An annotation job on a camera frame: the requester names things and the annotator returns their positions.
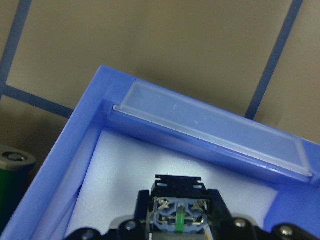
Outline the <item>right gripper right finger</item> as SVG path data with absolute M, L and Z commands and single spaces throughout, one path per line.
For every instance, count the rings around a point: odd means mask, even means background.
M 252 240 L 252 224 L 243 217 L 233 217 L 218 190 L 209 189 L 209 228 L 214 240 Z

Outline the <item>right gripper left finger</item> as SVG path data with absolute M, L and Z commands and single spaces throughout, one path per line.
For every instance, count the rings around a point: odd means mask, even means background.
M 150 231 L 147 226 L 149 212 L 150 191 L 138 192 L 133 218 L 124 221 L 119 226 L 120 240 L 148 240 Z

